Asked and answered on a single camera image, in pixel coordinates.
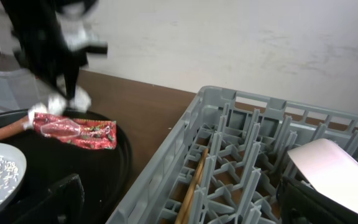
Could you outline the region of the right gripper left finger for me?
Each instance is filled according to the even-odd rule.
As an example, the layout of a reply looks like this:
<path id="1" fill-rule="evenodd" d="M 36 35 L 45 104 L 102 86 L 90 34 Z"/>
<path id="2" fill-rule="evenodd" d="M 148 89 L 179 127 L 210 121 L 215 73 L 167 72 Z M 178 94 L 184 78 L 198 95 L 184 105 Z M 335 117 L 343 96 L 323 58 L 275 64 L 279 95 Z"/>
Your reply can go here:
<path id="1" fill-rule="evenodd" d="M 15 205 L 14 223 L 78 223 L 85 191 L 78 174 L 71 174 Z"/>

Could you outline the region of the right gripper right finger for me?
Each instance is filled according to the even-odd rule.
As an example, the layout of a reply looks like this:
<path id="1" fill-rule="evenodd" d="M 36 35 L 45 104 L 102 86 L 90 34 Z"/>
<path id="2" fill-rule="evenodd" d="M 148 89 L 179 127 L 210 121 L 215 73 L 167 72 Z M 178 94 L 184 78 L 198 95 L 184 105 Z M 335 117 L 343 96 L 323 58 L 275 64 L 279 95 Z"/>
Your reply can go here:
<path id="1" fill-rule="evenodd" d="M 283 224 L 358 224 L 358 214 L 311 187 L 288 177 L 278 185 Z"/>

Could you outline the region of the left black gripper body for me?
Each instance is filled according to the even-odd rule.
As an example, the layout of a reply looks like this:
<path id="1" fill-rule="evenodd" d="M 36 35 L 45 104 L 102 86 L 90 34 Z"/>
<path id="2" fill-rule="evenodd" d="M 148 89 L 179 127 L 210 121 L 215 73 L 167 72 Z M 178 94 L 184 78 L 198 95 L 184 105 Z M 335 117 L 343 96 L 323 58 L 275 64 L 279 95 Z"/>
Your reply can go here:
<path id="1" fill-rule="evenodd" d="M 76 78 L 79 69 L 87 66 L 88 54 L 106 55 L 108 43 L 90 30 L 72 33 L 30 30 L 13 32 L 20 47 L 14 56 L 21 67 L 39 78 Z"/>

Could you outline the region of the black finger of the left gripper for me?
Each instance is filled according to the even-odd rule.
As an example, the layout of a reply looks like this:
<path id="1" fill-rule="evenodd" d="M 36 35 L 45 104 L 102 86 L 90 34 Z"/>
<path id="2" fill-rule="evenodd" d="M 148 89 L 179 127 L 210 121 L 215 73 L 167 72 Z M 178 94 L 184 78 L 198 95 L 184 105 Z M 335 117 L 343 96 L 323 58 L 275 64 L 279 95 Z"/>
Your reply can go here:
<path id="1" fill-rule="evenodd" d="M 65 87 L 66 87 L 65 98 L 67 100 L 72 100 L 75 97 L 78 75 L 79 75 L 78 67 L 68 67 L 63 71 L 63 76 L 65 79 Z"/>

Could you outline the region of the white paper napkin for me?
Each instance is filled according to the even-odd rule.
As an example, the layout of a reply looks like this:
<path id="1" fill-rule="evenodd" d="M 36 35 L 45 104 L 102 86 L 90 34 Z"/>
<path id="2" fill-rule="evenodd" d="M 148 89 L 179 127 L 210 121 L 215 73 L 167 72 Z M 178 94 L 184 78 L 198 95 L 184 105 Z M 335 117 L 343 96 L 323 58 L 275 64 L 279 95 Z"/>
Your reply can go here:
<path id="1" fill-rule="evenodd" d="M 52 93 L 48 96 L 47 105 L 43 103 L 37 103 L 27 111 L 27 121 L 21 125 L 24 130 L 32 129 L 35 114 L 46 113 L 52 115 L 62 115 L 67 108 L 73 108 L 80 112 L 86 112 L 91 106 L 91 97 L 80 86 L 75 87 L 75 96 L 71 100 L 66 100 L 62 95 L 58 93 Z"/>

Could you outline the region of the pink white bowl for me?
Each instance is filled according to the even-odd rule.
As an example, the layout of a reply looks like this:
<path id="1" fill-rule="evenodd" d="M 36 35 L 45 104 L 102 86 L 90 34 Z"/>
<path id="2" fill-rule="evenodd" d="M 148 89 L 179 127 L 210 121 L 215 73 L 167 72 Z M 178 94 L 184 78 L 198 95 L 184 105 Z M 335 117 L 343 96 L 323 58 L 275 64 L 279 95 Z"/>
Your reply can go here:
<path id="1" fill-rule="evenodd" d="M 288 155 L 317 192 L 358 214 L 358 162 L 345 150 L 318 139 Z"/>

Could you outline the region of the red snack wrapper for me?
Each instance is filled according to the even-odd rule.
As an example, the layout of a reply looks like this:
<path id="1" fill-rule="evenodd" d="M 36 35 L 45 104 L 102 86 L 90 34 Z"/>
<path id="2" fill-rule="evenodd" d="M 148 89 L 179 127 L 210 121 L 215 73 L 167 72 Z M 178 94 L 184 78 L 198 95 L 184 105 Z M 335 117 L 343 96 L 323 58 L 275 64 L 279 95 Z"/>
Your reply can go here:
<path id="1" fill-rule="evenodd" d="M 117 146 L 117 127 L 114 121 L 36 113 L 32 125 L 36 132 L 47 138 L 55 138 L 84 149 L 115 149 Z"/>

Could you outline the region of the orange carrot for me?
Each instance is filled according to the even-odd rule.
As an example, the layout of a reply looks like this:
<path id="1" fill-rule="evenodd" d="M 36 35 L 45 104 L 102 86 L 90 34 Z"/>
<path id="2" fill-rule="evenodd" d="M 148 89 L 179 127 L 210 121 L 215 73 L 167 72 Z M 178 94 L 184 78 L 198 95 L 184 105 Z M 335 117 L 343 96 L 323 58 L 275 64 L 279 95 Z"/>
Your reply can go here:
<path id="1" fill-rule="evenodd" d="M 29 117 L 25 116 L 14 123 L 11 123 L 5 127 L 0 128 L 0 140 L 9 138 L 13 135 L 19 134 L 25 131 L 24 125 L 28 123 Z"/>

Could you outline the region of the wooden chopstick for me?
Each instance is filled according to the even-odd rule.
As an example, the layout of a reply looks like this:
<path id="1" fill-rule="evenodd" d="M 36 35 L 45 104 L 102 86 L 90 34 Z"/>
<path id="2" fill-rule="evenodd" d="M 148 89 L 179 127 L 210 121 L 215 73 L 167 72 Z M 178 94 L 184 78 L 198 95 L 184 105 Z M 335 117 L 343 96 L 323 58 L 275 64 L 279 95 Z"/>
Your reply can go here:
<path id="1" fill-rule="evenodd" d="M 195 174 L 193 176 L 193 179 L 189 185 L 189 188 L 186 192 L 186 195 L 185 195 L 185 198 L 181 204 L 181 207 L 180 207 L 180 210 L 178 212 L 178 215 L 177 215 L 177 219 L 175 220 L 175 224 L 181 224 L 182 222 L 182 218 L 184 217 L 184 214 L 185 214 L 185 210 L 186 210 L 186 207 L 188 205 L 188 202 L 190 201 L 190 197 L 191 197 L 191 191 L 193 190 L 193 187 L 195 186 L 196 184 L 196 181 L 198 179 L 198 177 L 202 174 L 203 175 L 203 167 L 204 167 L 204 163 L 205 163 L 205 160 L 208 156 L 208 151 L 209 149 L 205 149 L 203 151 L 203 154 L 201 156 L 201 159 L 198 163 L 198 166 L 196 168 L 196 171 L 195 171 Z"/>
<path id="2" fill-rule="evenodd" d="M 190 192 L 191 193 L 190 201 L 188 202 L 188 205 L 186 207 L 185 214 L 184 214 L 184 217 L 182 218 L 181 224 L 188 224 L 188 222 L 189 222 L 190 213 L 191 213 L 191 207 L 192 207 L 192 204 L 193 204 L 193 199 L 194 199 L 194 194 L 195 194 L 194 193 L 195 187 L 201 183 L 201 179 L 202 179 L 202 174 L 198 177 L 198 179 L 196 181 L 196 184 L 193 187 L 193 190 Z"/>

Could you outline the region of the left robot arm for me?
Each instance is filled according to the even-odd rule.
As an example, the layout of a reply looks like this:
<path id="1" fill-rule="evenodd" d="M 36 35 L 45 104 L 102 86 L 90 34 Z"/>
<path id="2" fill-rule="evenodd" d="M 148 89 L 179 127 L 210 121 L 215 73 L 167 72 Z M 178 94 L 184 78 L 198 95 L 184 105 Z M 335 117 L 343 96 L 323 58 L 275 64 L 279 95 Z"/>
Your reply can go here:
<path id="1" fill-rule="evenodd" d="M 57 14 L 81 19 L 97 0 L 3 0 L 20 48 L 14 51 L 19 65 L 71 100 L 75 97 L 79 69 L 88 54 L 106 55 L 108 44 L 87 30 L 64 34 Z"/>

